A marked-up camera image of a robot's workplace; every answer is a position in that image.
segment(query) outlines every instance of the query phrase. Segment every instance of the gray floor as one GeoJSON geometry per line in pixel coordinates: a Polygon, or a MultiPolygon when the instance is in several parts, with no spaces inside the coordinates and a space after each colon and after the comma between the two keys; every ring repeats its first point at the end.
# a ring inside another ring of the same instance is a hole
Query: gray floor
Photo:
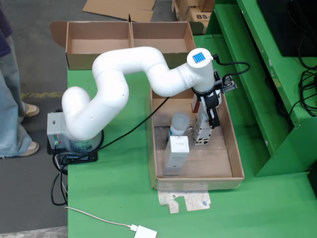
{"type": "MultiPolygon", "coordinates": [[[[46,153],[47,113],[61,107],[66,89],[65,51],[51,39],[49,24],[57,20],[118,20],[82,12],[86,0],[2,0],[14,30],[24,101],[41,113],[23,122],[40,151],[30,157],[0,161],[0,234],[67,225],[67,212],[51,204],[56,175],[46,153]]],[[[175,21],[170,0],[158,0],[152,21],[175,21]]],[[[56,199],[61,199],[58,192],[56,199]]]]}

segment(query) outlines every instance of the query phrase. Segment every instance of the paper scrap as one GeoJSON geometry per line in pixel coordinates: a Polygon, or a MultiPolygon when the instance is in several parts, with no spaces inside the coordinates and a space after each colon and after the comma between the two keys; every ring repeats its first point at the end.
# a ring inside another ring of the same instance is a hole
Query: paper scrap
{"type": "Polygon", "coordinates": [[[211,200],[207,190],[204,191],[160,191],[158,200],[160,205],[168,205],[170,213],[178,213],[179,205],[174,200],[177,197],[184,197],[187,211],[209,209],[211,200]]]}

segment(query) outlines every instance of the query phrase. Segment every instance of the power adapter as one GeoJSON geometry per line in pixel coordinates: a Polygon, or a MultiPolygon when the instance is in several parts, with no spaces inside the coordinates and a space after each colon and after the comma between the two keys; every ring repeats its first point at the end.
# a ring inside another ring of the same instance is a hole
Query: power adapter
{"type": "Polygon", "coordinates": [[[136,226],[134,224],[131,225],[130,230],[136,232],[134,238],[156,238],[157,231],[151,230],[146,227],[136,226]]]}

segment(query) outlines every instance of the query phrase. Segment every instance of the jeans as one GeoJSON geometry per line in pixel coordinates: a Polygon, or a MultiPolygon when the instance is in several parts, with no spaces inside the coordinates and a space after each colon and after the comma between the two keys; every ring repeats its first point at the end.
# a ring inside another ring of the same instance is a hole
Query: jeans
{"type": "Polygon", "coordinates": [[[0,157],[23,154],[32,142],[21,122],[26,104],[21,100],[19,69],[11,37],[11,53],[0,58],[0,157]]]}

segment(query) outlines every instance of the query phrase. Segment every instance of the white cable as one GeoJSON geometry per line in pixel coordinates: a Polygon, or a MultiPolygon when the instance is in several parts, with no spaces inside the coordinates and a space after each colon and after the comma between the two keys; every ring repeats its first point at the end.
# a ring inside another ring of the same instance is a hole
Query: white cable
{"type": "Polygon", "coordinates": [[[95,219],[97,219],[97,220],[99,220],[99,221],[102,221],[102,222],[107,222],[107,223],[110,223],[110,224],[119,225],[119,226],[125,226],[125,227],[128,227],[128,228],[131,228],[130,225],[122,224],[122,223],[117,223],[117,222],[107,221],[107,220],[104,220],[104,219],[102,219],[102,218],[100,218],[100,217],[96,217],[96,216],[94,216],[94,215],[92,215],[92,214],[89,214],[89,213],[87,213],[87,212],[78,210],[78,209],[73,208],[73,207],[65,207],[65,209],[70,209],[70,210],[74,210],[74,211],[76,211],[76,212],[83,213],[83,214],[85,214],[85,215],[87,215],[87,216],[93,217],[93,218],[95,218],[95,219]]]}
{"type": "MultiPolygon", "coordinates": [[[[60,170],[60,167],[59,167],[59,164],[58,164],[58,162],[57,162],[57,158],[56,158],[56,157],[57,157],[57,155],[55,155],[55,163],[56,163],[58,169],[60,170]]],[[[65,185],[64,185],[63,181],[61,182],[61,185],[63,186],[65,192],[68,194],[67,189],[65,188],[65,185]]]]}

